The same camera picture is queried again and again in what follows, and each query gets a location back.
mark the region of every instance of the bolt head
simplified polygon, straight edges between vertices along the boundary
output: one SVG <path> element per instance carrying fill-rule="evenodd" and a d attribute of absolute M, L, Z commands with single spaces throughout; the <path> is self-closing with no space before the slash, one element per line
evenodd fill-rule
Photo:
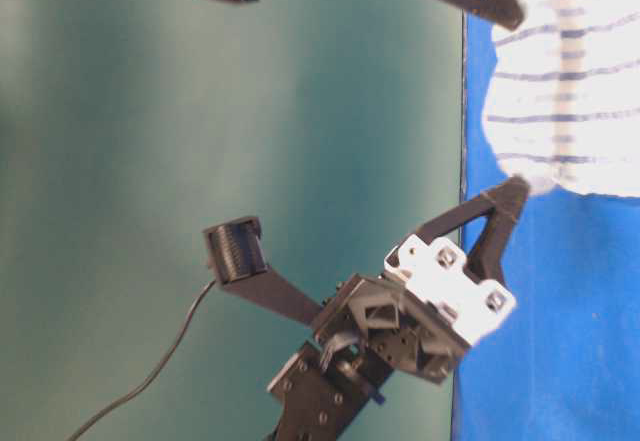
<path fill-rule="evenodd" d="M 504 294 L 500 293 L 499 291 L 494 291 L 493 293 L 491 293 L 489 296 L 487 296 L 486 300 L 487 307 L 494 313 L 500 311 L 504 306 L 504 303 L 506 302 L 507 298 L 505 298 Z"/>
<path fill-rule="evenodd" d="M 442 248 L 436 257 L 438 264 L 449 269 L 456 262 L 456 253 L 449 247 Z"/>

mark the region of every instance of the black cable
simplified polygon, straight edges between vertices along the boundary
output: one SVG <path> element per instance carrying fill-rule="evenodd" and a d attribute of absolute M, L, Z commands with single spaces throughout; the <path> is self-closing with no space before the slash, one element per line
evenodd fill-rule
<path fill-rule="evenodd" d="M 111 404 L 109 404 L 108 406 L 102 408 L 100 411 L 98 411 L 96 414 L 94 414 L 86 423 L 84 423 L 82 426 L 80 426 L 76 430 L 75 433 L 73 433 L 71 436 L 69 436 L 67 438 L 67 441 L 76 441 L 89 428 L 91 428 L 94 424 L 96 424 L 98 421 L 100 421 L 103 417 L 105 417 L 111 411 L 113 411 L 114 409 L 116 409 L 119 406 L 122 406 L 127 401 L 131 401 L 133 398 L 135 398 L 137 395 L 139 395 L 145 389 L 147 389 L 147 387 L 149 387 L 149 385 L 153 382 L 153 380 L 156 379 L 158 374 L 160 374 L 160 371 L 162 371 L 162 368 L 165 367 L 165 365 L 167 364 L 167 362 L 169 361 L 169 359 L 173 355 L 174 351 L 176 350 L 176 348 L 178 347 L 178 345 L 182 341 L 182 338 L 184 337 L 185 333 L 187 332 L 187 329 L 189 328 L 189 324 L 191 324 L 191 319 L 193 318 L 193 315 L 195 314 L 196 309 L 198 309 L 198 305 L 200 304 L 202 299 L 206 296 L 206 294 L 209 292 L 209 290 L 213 287 L 214 284 L 215 284 L 215 280 L 213 280 L 209 284 L 207 284 L 202 289 L 202 291 L 200 292 L 198 297 L 195 299 L 195 301 L 191 304 L 191 307 L 189 308 L 189 311 L 187 312 L 187 316 L 186 316 L 186 318 L 184 320 L 184 323 L 182 324 L 182 327 L 180 328 L 180 331 L 178 332 L 178 336 L 176 337 L 175 341 L 173 342 L 171 347 L 167 350 L 167 352 L 164 354 L 162 359 L 160 359 L 160 362 L 156 365 L 156 367 L 153 368 L 151 373 L 149 373 L 147 378 L 142 382 L 142 384 L 140 384 L 138 387 L 134 388 L 129 393 L 127 393 L 124 396 L 116 399 Z"/>

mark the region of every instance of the white striped towel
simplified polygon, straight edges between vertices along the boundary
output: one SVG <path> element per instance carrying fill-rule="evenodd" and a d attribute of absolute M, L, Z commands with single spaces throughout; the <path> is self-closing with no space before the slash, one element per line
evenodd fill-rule
<path fill-rule="evenodd" d="M 640 196 L 639 0 L 518 1 L 482 116 L 500 168 L 534 194 Z"/>

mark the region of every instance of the blue cloth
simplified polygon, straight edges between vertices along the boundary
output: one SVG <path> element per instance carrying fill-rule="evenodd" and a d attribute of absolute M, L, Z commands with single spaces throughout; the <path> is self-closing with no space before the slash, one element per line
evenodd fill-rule
<path fill-rule="evenodd" d="M 481 126 L 490 28 L 468 18 L 467 198 L 505 179 Z M 518 307 L 459 368 L 454 440 L 640 439 L 639 231 L 638 200 L 556 188 L 528 202 L 503 259 Z"/>

